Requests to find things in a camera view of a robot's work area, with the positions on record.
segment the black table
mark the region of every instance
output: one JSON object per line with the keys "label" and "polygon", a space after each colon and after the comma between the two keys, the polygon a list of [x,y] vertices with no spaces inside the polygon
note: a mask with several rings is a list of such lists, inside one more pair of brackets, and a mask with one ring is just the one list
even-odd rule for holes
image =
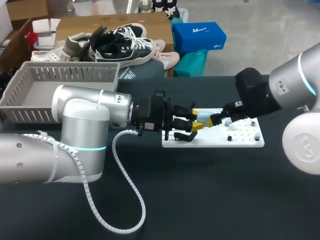
{"label": "black table", "polygon": [[[174,104],[219,108],[237,101],[234,78],[123,80],[119,92],[134,98],[166,90]],[[146,222],[131,235],[116,235],[95,219],[82,184],[0,186],[0,239],[6,240],[311,240],[320,217],[320,177],[296,169],[282,148],[286,125],[301,111],[259,119],[264,148],[162,148],[161,134],[123,136],[119,158],[140,190]],[[42,130],[59,140],[60,126],[14,125],[2,132]],[[111,145],[116,132],[111,132]],[[90,184],[104,219],[134,226],[141,207],[108,148],[100,180]]]}

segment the robotic arm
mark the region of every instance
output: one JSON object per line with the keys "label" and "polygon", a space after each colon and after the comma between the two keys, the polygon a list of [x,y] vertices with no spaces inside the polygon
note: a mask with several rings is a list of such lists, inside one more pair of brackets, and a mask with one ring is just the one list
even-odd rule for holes
{"label": "robotic arm", "polygon": [[[233,122],[247,117],[256,118],[280,109],[296,109],[314,103],[312,111],[293,119],[286,127],[282,143],[286,156],[299,169],[320,174],[319,139],[320,43],[273,70],[268,82],[254,68],[235,76],[240,101],[226,104],[223,111],[211,115],[207,122],[196,122],[198,112],[172,105],[163,91],[133,102],[129,94],[99,89],[62,85],[52,101],[52,115],[62,123],[61,144],[77,151],[87,173],[88,182],[102,175],[108,128],[125,129],[133,126],[138,135],[144,131],[165,131],[168,139],[172,129],[175,137],[191,141],[205,124],[213,127],[224,118]],[[81,183],[77,166],[70,156],[52,145],[18,134],[0,135],[0,182],[71,182]]]}
{"label": "robotic arm", "polygon": [[314,104],[308,113],[294,118],[285,128],[282,145],[288,159],[300,170],[320,174],[320,43],[274,69],[268,82],[254,68],[235,76],[240,101],[226,104],[223,111],[208,119],[208,126],[222,119],[237,121],[256,118],[281,109]]}
{"label": "robotic arm", "polygon": [[[167,139],[169,131],[175,128],[193,132],[194,137],[205,125],[195,122],[195,113],[192,107],[171,105],[163,91],[133,102],[129,94],[61,85],[52,100],[53,118],[62,123],[58,144],[75,152],[88,182],[102,175],[109,127],[126,129],[132,125],[140,136],[145,130],[164,130]],[[188,139],[187,135],[177,134],[177,138]],[[52,144],[39,140],[37,134],[0,134],[0,146],[0,183],[83,182],[70,155],[58,147],[54,150]]]}

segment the white plastic basket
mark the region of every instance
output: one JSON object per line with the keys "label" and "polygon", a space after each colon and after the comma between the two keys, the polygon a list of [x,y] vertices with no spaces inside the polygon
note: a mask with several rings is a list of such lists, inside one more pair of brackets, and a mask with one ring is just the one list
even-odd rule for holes
{"label": "white plastic basket", "polygon": [[56,124],[52,99],[60,85],[115,92],[118,62],[26,61],[15,73],[0,100],[0,112],[14,123]]}
{"label": "white plastic basket", "polygon": [[0,43],[2,43],[13,30],[6,2],[7,0],[0,0]]}

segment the sneaker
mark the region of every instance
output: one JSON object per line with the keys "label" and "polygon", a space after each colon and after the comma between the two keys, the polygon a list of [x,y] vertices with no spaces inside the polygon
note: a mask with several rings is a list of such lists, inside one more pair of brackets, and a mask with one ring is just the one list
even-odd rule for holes
{"label": "sneaker", "polygon": [[154,40],[156,50],[162,53],[166,48],[166,42],[163,40]]}
{"label": "sneaker", "polygon": [[152,9],[154,12],[163,12],[165,10],[165,0],[152,0]]}
{"label": "sneaker", "polygon": [[81,52],[89,42],[91,33],[79,33],[68,36],[62,49],[60,62],[78,62],[81,59]]}
{"label": "sneaker", "polygon": [[165,13],[168,19],[180,18],[180,12],[177,8],[177,0],[165,0]]}
{"label": "sneaker", "polygon": [[151,13],[154,12],[152,8],[152,0],[140,0],[138,3],[139,13]]}
{"label": "sneaker", "polygon": [[51,51],[33,51],[32,62],[61,62],[63,46]]}
{"label": "sneaker", "polygon": [[153,58],[163,63],[164,70],[173,68],[180,60],[180,56],[176,52],[161,53],[157,51]]}
{"label": "sneaker", "polygon": [[125,68],[148,62],[156,51],[156,44],[151,39],[125,36],[115,39],[109,45],[97,48],[95,59],[97,62],[118,62],[120,68]]}
{"label": "sneaker", "polygon": [[129,38],[145,38],[147,36],[147,30],[143,25],[139,23],[131,23],[120,26],[114,30],[101,33],[100,36],[91,41],[88,50],[88,57],[92,61],[96,61],[97,48],[107,46],[116,39],[121,39],[125,36]]}

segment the coiled cable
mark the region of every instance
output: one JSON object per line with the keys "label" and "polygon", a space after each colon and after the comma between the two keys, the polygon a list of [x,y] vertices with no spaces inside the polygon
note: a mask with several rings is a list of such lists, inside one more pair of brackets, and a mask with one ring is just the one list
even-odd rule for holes
{"label": "coiled cable", "polygon": [[55,142],[53,137],[47,136],[47,135],[38,135],[38,134],[24,134],[24,136],[33,138],[33,139],[37,139],[43,142],[46,142],[48,144],[52,144],[53,146],[57,146],[59,149],[62,149],[63,151],[67,152],[70,157],[74,160],[74,162],[76,163],[79,172],[80,172],[80,176],[82,178],[82,182],[83,182],[83,187],[84,187],[84,191],[86,194],[86,198],[88,200],[88,203],[91,207],[91,210],[94,214],[94,216],[96,217],[96,219],[99,221],[99,223],[104,226],[106,229],[108,229],[111,232],[117,233],[117,234],[130,234],[133,233],[135,231],[137,231],[145,222],[146,219],[146,205],[145,202],[140,194],[140,192],[138,191],[138,189],[136,188],[136,186],[134,185],[134,183],[132,182],[132,180],[130,179],[129,175],[127,174],[126,170],[124,169],[123,165],[121,164],[118,155],[117,155],[117,151],[116,151],[116,143],[117,140],[125,134],[131,134],[131,135],[138,135],[138,132],[136,130],[124,130],[119,132],[113,139],[112,141],[112,153],[114,156],[114,159],[116,161],[116,163],[118,164],[121,172],[123,173],[125,179],[128,181],[128,183],[130,184],[130,186],[132,187],[133,191],[135,192],[136,196],[138,197],[140,204],[141,204],[141,208],[142,208],[142,214],[141,214],[141,219],[139,221],[139,223],[130,228],[130,229],[118,229],[116,227],[111,226],[110,224],[108,224],[99,214],[95,203],[92,199],[91,193],[90,193],[90,189],[89,189],[89,184],[87,181],[87,177],[86,177],[86,173],[84,170],[83,165],[81,164],[79,158],[77,157],[77,155],[75,154],[74,150],[72,148],[70,148],[70,146],[66,146],[65,144],[61,143],[61,142]]}

